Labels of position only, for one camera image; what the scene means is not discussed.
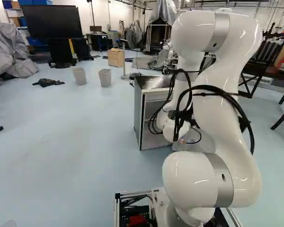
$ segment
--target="light blue floor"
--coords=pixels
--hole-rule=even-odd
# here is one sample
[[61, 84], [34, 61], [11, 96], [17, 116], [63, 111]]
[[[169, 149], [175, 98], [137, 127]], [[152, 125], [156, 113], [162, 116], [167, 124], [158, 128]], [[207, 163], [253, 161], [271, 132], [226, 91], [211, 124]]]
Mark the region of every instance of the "light blue floor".
[[[0, 86], [0, 225], [13, 219], [17, 227], [109, 227], [116, 192], [162, 185], [161, 165], [171, 149], [138, 150], [133, 87], [119, 78], [122, 68], [109, 67], [102, 58], [78, 66], [88, 78], [81, 87], [71, 69], [47, 64], [28, 79]], [[112, 69], [111, 88], [100, 87], [103, 68]], [[40, 78], [66, 84], [32, 86]], [[281, 96], [259, 88], [253, 99], [241, 100], [252, 121], [263, 178], [257, 204], [236, 209], [245, 227], [284, 226], [284, 123], [270, 130], [282, 114]]]

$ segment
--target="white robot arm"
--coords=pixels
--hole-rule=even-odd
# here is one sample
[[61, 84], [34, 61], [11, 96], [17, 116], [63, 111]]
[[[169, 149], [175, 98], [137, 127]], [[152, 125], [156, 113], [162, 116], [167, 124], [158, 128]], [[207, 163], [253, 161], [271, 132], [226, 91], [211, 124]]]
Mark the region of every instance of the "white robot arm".
[[[179, 54], [179, 62], [181, 60], [178, 68], [199, 70], [191, 69], [194, 53], [208, 51], [216, 55], [215, 64], [196, 77], [193, 86], [212, 85], [236, 94], [240, 73], [259, 48], [261, 37], [254, 18], [213, 11], [183, 13], [171, 32], [172, 46]], [[185, 89], [187, 84], [177, 87], [175, 84], [174, 102]], [[174, 108], [173, 101], [164, 108], [166, 112]], [[190, 226], [202, 226], [212, 217], [214, 207], [253, 204], [261, 191], [261, 178], [233, 106], [220, 96], [194, 96], [193, 108], [196, 122], [214, 140], [215, 152], [172, 153], [164, 161], [162, 174], [170, 207], [174, 208], [169, 210], [175, 211]], [[165, 112], [164, 115], [160, 112], [157, 125], [170, 140], [173, 130], [164, 133], [164, 129], [174, 124], [166, 118]], [[189, 126], [183, 128], [185, 133]]]

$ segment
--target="gray bucket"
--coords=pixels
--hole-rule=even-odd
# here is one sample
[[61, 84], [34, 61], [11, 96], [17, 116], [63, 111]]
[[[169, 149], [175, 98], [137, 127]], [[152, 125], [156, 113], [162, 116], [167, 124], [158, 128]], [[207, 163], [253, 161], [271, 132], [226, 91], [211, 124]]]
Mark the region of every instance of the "gray bucket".
[[102, 87], [109, 87], [112, 84], [111, 70], [102, 69], [99, 71], [99, 78]]
[[84, 85], [86, 84], [86, 76], [85, 76], [85, 70], [83, 68], [73, 68], [72, 72], [74, 74], [74, 77], [76, 79], [76, 83], [78, 85]]

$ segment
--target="wooden box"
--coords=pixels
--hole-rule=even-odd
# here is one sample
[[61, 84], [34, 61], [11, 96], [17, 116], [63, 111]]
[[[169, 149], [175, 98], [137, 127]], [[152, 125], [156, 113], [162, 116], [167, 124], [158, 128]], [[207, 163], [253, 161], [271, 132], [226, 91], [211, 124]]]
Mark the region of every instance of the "wooden box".
[[12, 6], [13, 9], [19, 9], [20, 8], [19, 2], [17, 2], [17, 1], [12, 1], [11, 6]]
[[108, 51], [108, 64], [116, 67], [122, 67], [124, 56], [123, 50], [112, 48]]
[[9, 21], [10, 21], [11, 23], [14, 23], [17, 27], [20, 27], [20, 23], [19, 23], [19, 20], [18, 20], [17, 17], [10, 17], [10, 18], [9, 18]]

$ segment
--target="television screen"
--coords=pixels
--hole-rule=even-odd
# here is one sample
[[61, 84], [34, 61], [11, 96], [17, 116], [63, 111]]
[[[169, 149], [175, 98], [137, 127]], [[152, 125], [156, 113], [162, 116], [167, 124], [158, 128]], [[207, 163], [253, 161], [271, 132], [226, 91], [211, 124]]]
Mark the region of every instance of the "television screen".
[[76, 6], [22, 6], [22, 10], [33, 38], [82, 38]]

